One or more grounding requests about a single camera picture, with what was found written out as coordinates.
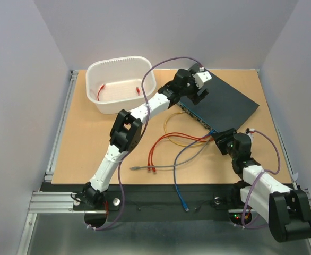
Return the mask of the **dark network switch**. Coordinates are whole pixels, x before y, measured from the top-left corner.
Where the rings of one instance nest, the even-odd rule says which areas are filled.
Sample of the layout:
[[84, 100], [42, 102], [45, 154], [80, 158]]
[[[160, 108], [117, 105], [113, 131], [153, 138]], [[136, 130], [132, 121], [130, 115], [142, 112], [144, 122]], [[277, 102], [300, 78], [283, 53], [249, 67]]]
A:
[[173, 79], [162, 86], [158, 92], [169, 100], [169, 106], [178, 105], [191, 118], [200, 122], [206, 129], [222, 132], [231, 128], [239, 129], [258, 109], [259, 104], [210, 72], [212, 79], [204, 84], [202, 90], [209, 94], [194, 105], [186, 96], [181, 96], [190, 74], [208, 71], [199, 64], [188, 70], [179, 69]]

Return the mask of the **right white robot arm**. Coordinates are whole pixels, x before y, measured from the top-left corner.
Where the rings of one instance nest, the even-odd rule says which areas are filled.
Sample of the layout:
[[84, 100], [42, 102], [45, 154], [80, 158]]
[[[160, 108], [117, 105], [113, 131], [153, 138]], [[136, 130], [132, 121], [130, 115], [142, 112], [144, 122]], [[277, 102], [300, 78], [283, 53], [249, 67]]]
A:
[[230, 194], [231, 204], [243, 207], [241, 227], [254, 229], [246, 223], [247, 209], [255, 210], [267, 223], [277, 242], [311, 239], [311, 207], [308, 195], [301, 189], [293, 190], [274, 178], [279, 171], [264, 169], [252, 157], [252, 144], [256, 129], [244, 133], [229, 129], [213, 132], [216, 146], [231, 158], [232, 169], [240, 177]]

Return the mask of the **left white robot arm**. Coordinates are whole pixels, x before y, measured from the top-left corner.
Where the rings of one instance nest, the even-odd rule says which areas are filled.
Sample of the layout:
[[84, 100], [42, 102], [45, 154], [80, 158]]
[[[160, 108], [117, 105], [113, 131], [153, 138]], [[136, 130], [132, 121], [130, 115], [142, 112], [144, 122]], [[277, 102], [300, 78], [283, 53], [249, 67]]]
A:
[[91, 209], [103, 205], [104, 192], [123, 158], [139, 144], [143, 128], [159, 113], [177, 104], [181, 97], [187, 97], [197, 105], [208, 94], [203, 86], [212, 75], [201, 67], [197, 72], [179, 69], [174, 78], [162, 86], [154, 96], [139, 107], [126, 111], [122, 109], [110, 131], [108, 150], [98, 170], [83, 188], [85, 203]]

